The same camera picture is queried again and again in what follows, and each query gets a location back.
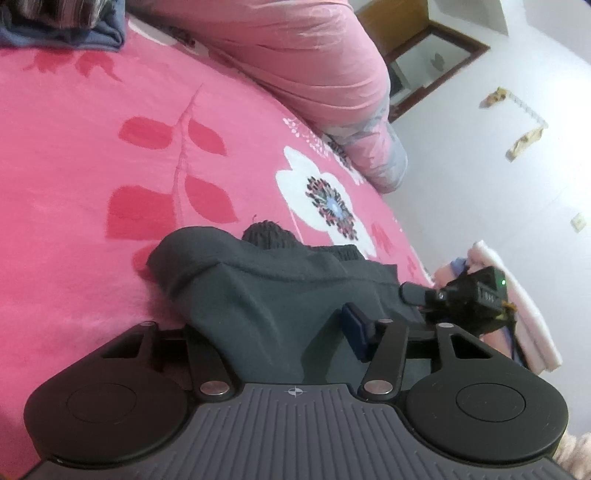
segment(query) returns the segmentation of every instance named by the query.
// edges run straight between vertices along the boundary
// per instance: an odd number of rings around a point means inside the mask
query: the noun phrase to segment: wooden frame
[[[423,100],[429,93],[437,89],[441,86],[444,82],[448,81],[452,78],[456,73],[458,73],[462,68],[467,65],[470,65],[474,60],[480,57],[484,52],[490,49],[488,45],[484,45],[484,43],[475,40],[474,38],[470,38],[463,33],[457,32],[445,25],[441,25],[436,22],[430,22],[429,26],[423,30],[422,32],[415,35],[413,38],[408,40],[407,42],[403,43],[399,47],[392,50],[390,53],[384,56],[384,60],[386,64],[390,65],[393,61],[396,61],[403,53],[407,52],[415,45],[419,44],[422,40],[427,38],[429,35],[436,35],[443,40],[448,41],[470,53],[470,56],[465,60],[458,63],[454,68],[450,69],[448,72],[441,75],[437,80],[435,80],[431,85],[427,87],[420,87],[411,93],[408,97],[406,97],[402,102],[397,105],[390,106],[390,113],[388,116],[388,120],[393,122],[397,118],[399,118],[402,114],[410,110],[415,104],[419,103]]]

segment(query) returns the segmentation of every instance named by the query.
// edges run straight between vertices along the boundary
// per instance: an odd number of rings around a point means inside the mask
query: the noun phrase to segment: floral bedding
[[[198,43],[129,20],[120,53],[0,50],[0,473],[38,460],[22,411],[130,326],[175,322],[145,267],[187,225],[273,220],[425,283],[392,212],[334,145]]]

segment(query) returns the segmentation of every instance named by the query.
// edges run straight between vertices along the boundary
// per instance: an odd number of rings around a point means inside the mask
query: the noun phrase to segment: crosshair logo
[[[293,395],[294,397],[298,397],[299,395],[302,395],[302,393],[306,393],[304,390],[298,387],[290,388],[289,390],[286,390],[286,392],[289,393],[289,395]]]

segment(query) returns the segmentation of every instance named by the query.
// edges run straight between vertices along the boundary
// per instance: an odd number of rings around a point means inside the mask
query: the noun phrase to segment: plaid cloth
[[[91,30],[111,0],[14,0],[12,7],[24,18],[50,27]]]

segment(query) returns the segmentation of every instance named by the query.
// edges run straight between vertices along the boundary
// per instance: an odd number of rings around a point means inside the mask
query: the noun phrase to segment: light switch
[[[587,220],[583,216],[582,213],[577,213],[577,215],[570,221],[570,224],[573,226],[574,231],[579,233],[583,228],[587,226]]]

